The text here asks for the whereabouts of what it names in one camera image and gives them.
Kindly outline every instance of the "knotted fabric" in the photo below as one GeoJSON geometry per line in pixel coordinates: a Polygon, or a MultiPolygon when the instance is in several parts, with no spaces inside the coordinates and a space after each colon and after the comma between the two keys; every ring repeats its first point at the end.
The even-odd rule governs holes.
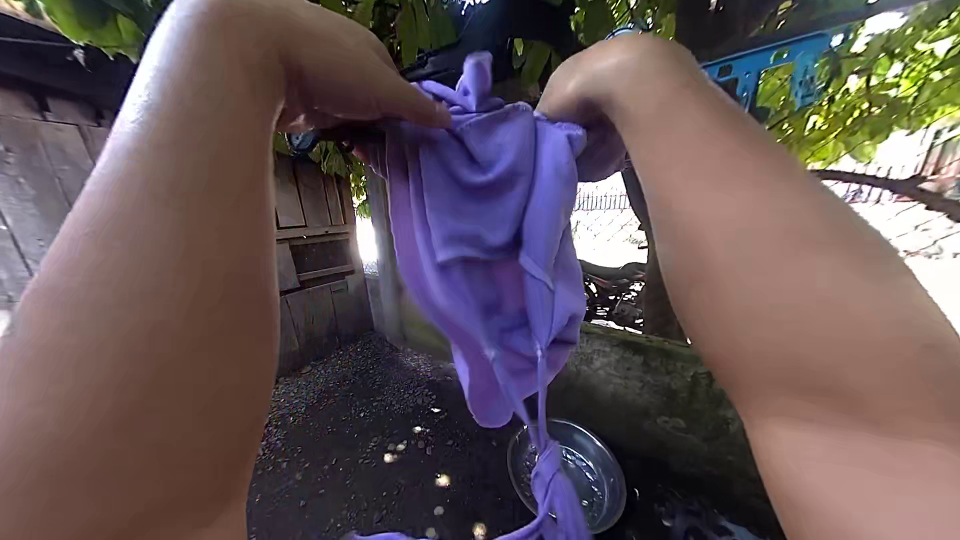
{"type": "MultiPolygon", "coordinates": [[[[546,387],[577,345],[587,308],[569,224],[577,182],[607,178],[624,151],[605,136],[585,152],[580,126],[491,96],[491,62],[489,53],[468,56],[456,88],[418,84],[447,105],[449,129],[385,123],[385,143],[366,151],[387,179],[400,274],[449,338],[470,412],[486,428],[516,413],[539,451],[537,518],[501,538],[585,539],[580,499],[547,437],[546,387]],[[523,400],[538,392],[534,424],[523,400]]],[[[403,537],[390,534],[369,538],[403,537]]]]}

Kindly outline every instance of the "finger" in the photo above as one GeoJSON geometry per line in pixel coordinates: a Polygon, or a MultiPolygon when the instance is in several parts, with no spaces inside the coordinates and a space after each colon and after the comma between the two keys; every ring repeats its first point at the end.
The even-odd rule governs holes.
{"type": "Polygon", "coordinates": [[[428,128],[448,128],[452,121],[443,103],[433,101],[396,73],[384,70],[376,85],[384,116],[402,118],[428,128]]]}

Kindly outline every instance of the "tree trunk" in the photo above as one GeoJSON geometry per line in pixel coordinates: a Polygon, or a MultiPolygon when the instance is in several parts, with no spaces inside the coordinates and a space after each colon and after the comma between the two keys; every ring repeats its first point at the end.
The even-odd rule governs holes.
{"type": "Polygon", "coordinates": [[[640,220],[640,227],[647,236],[647,276],[646,283],[643,285],[642,306],[643,333],[685,343],[686,333],[670,304],[670,297],[663,283],[663,274],[660,272],[657,242],[654,240],[653,224],[650,221],[650,213],[647,211],[643,187],[640,186],[640,179],[629,160],[623,168],[623,184],[627,188],[630,206],[634,209],[636,218],[640,220]]]}

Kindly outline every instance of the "wall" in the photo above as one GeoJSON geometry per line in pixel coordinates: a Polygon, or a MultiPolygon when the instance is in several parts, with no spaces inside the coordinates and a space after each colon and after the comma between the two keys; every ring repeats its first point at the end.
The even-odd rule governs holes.
{"type": "Polygon", "coordinates": [[[0,310],[39,269],[107,140],[112,114],[0,80],[0,310]]]}
{"type": "MultiPolygon", "coordinates": [[[[0,80],[0,331],[107,140],[112,113],[0,80]]],[[[277,156],[279,370],[372,329],[348,181],[277,156]]]]}
{"type": "Polygon", "coordinates": [[[277,155],[279,373],[372,329],[349,180],[308,159],[277,155]]]}

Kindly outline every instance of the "wet cloth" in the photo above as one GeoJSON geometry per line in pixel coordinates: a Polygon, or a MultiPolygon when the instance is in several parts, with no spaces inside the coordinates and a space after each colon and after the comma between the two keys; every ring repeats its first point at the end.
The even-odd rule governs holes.
{"type": "Polygon", "coordinates": [[[560,448],[543,428],[545,395],[587,308],[569,225],[577,182],[618,170],[623,146],[608,137],[585,152],[580,126],[492,97],[491,62],[488,53],[470,55],[456,88],[418,84],[449,107],[450,129],[389,123],[386,142],[367,153],[387,179],[400,274],[449,338],[477,423],[498,428],[516,413],[534,426],[523,400],[539,392],[531,432],[538,515],[502,538],[589,538],[560,448]]]}

